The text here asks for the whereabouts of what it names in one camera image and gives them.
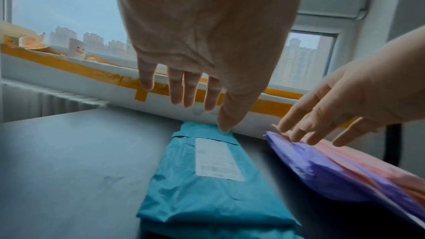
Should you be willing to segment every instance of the black pole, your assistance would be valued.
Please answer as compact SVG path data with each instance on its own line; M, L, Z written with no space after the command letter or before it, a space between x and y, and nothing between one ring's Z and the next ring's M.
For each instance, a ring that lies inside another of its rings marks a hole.
M384 162L398 166L402 156L402 125L392 124L386 127Z

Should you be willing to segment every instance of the sky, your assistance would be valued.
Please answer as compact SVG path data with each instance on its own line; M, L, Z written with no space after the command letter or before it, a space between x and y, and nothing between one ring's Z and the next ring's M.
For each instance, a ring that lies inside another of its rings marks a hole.
M77 32L82 40L85 32L96 33L105 39L126 42L116 0L12 0L12 22L47 36L57 26ZM301 40L301 47L316 49L317 35L291 33Z

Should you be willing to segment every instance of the window pane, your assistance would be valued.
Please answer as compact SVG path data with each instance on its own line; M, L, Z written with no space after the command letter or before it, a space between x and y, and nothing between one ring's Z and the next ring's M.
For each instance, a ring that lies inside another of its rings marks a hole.
M309 91L322 79L334 37L290 33L270 84Z
M92 52L135 58L116 0L12 0L12 22L46 33L47 43L68 47L78 38Z

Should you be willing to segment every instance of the teal plastic package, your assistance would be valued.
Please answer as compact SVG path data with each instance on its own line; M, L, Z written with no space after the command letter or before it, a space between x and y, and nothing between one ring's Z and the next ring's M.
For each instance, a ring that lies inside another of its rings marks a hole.
M137 217L175 239L299 238L299 223L233 134L203 123L173 134Z

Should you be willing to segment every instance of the hand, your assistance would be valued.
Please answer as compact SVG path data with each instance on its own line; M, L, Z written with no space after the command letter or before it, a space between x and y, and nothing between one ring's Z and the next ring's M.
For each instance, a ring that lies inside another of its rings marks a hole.
M298 142L311 133L307 143L314 145L354 117L360 118L335 138L335 146L379 127L425 118L425 27L325 78L291 108L278 129L286 132L295 125L290 139Z
M118 0L137 53L142 88L152 90L158 64L167 66L173 104L195 102L209 75L206 111L226 89L217 122L238 124L263 92L291 30L299 0Z

